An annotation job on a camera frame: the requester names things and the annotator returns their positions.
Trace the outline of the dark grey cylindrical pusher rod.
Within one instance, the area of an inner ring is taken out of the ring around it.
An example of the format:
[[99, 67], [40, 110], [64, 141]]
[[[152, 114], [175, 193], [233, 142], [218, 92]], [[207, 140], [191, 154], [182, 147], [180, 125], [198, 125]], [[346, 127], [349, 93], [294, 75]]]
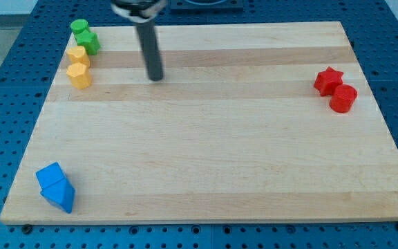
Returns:
[[164, 70], [155, 31], [155, 23], [153, 20], [136, 23], [135, 28], [138, 32], [148, 78], [154, 82], [160, 81], [164, 77]]

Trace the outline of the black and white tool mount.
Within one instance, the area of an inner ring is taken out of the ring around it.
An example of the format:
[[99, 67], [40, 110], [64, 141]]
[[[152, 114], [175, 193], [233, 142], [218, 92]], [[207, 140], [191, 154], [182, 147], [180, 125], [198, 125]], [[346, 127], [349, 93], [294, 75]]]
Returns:
[[111, 8], [133, 23], [145, 23], [154, 19], [167, 3], [167, 0], [111, 0]]

